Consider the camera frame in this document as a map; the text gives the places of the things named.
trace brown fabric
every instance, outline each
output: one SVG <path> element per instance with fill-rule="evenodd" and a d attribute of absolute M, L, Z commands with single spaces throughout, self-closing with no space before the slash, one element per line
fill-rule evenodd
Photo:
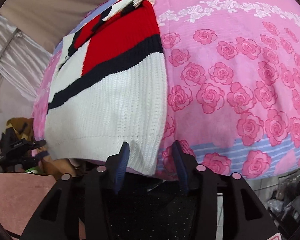
<path fill-rule="evenodd" d="M 7 121 L 6 128 L 13 127 L 19 140 L 26 139 L 27 141 L 32 142 L 34 139 L 33 134 L 33 118 L 11 118 Z"/>
<path fill-rule="evenodd" d="M 0 223 L 3 228 L 21 235 L 32 214 L 55 182 L 52 176 L 0 173 Z M 85 239 L 84 224 L 81 221 L 79 235 L 80 239 Z"/>
<path fill-rule="evenodd" d="M 0 14 L 49 52 L 107 0 L 6 0 Z"/>
<path fill-rule="evenodd" d="M 50 155 L 43 158 L 42 169 L 45 174 L 52 175 L 55 179 L 60 179 L 64 173 L 69 173 L 72 177 L 76 176 L 75 169 L 68 159 L 54 161 Z"/>

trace pink blanket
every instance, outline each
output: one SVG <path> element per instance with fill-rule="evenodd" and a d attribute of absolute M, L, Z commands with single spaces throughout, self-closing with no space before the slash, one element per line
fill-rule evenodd
<path fill-rule="evenodd" d="M 116 0 L 100 6 L 75 29 Z M 156 0 L 168 116 L 156 176 L 176 179 L 171 144 L 214 172 L 264 178 L 300 167 L 300 6 L 295 0 Z M 44 138 L 57 47 L 34 104 Z"/>

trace metal screw head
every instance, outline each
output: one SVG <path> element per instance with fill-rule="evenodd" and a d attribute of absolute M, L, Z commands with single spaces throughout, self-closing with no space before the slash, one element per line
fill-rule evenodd
<path fill-rule="evenodd" d="M 97 171 L 98 172 L 105 172 L 107 170 L 107 167 L 106 166 L 99 166 L 98 168 L 97 168 Z"/>
<path fill-rule="evenodd" d="M 197 169 L 197 171 L 205 171 L 207 168 L 206 168 L 206 166 L 204 166 L 204 165 L 198 165 L 198 166 L 196 167 L 196 169 Z"/>
<path fill-rule="evenodd" d="M 63 174 L 62 176 L 61 176 L 61 179 L 62 180 L 68 180 L 68 179 L 70 179 L 71 178 L 71 175 L 69 174 L 69 173 L 65 173 L 65 174 Z"/>
<path fill-rule="evenodd" d="M 234 179 L 241 179 L 241 175 L 239 173 L 237 173 L 237 172 L 235 172 L 234 174 L 232 174 L 232 177 Z"/>

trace black cable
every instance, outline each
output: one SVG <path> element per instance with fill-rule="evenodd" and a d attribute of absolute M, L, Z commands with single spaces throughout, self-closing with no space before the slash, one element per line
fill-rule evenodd
<path fill-rule="evenodd" d="M 10 231 L 8 231 L 8 230 L 6 230 L 6 231 L 7 231 L 7 233 L 9 234 L 9 236 L 12 236 L 12 237 L 14 237 L 14 238 L 16 238 L 16 239 L 20 239 L 20 237 L 21 237 L 21 236 L 15 234 L 15 233 L 12 233 L 12 232 L 10 232 Z"/>

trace white knit sweater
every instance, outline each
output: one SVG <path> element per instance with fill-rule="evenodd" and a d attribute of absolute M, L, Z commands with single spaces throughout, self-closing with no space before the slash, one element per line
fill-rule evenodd
<path fill-rule="evenodd" d="M 167 112 L 167 76 L 159 28 L 152 7 L 151 10 L 139 7 L 112 22 L 70 57 L 67 51 L 75 35 L 64 38 L 62 57 L 51 83 L 45 125 L 45 139 L 53 158 L 106 161 L 110 155 L 119 153 L 122 143 L 127 141 L 128 166 L 145 175 L 154 174 Z M 145 12 L 145 16 L 131 20 Z M 125 24 L 120 32 L 127 32 L 129 40 L 109 35 L 116 42 L 112 44 L 118 48 L 120 42 L 135 45 L 85 73 L 86 65 L 94 60 L 89 57 L 103 44 L 109 44 L 98 37 L 102 32 L 113 33 L 113 28 L 119 31 L 119 21 Z M 154 35 L 139 42 L 130 41 L 134 36 L 129 33 L 133 31 L 136 37 L 143 37 L 148 29 Z M 115 50 L 115 46 L 110 46 L 109 51 Z M 98 70 L 107 74 L 95 82 L 93 79 L 100 75 Z"/>

